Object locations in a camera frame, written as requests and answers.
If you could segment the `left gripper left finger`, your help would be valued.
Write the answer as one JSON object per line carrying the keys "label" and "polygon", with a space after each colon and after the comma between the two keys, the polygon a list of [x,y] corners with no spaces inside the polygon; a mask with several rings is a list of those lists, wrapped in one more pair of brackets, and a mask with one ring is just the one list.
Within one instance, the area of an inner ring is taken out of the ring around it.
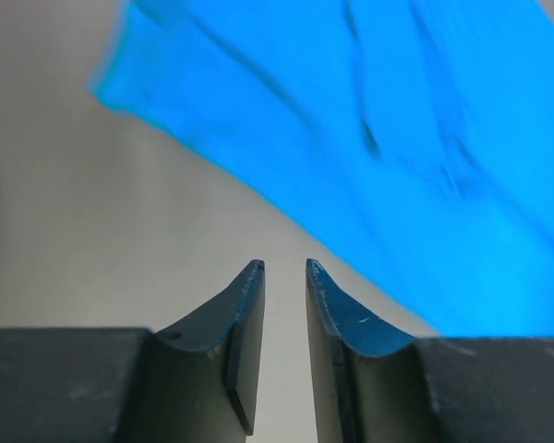
{"label": "left gripper left finger", "polygon": [[265,266],[159,331],[0,328],[0,442],[243,442]]}

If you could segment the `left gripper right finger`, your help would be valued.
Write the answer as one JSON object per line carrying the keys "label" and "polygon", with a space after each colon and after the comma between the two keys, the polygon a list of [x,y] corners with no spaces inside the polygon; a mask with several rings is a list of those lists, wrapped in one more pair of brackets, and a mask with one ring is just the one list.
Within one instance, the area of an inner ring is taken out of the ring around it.
{"label": "left gripper right finger", "polygon": [[306,264],[321,442],[554,442],[554,338],[417,338]]}

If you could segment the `blue t shirt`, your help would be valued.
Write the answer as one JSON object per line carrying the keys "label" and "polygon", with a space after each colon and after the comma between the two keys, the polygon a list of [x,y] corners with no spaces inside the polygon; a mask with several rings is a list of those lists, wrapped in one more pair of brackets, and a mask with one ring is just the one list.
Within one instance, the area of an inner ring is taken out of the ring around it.
{"label": "blue t shirt", "polygon": [[95,88],[437,331],[554,336],[537,1],[126,1]]}

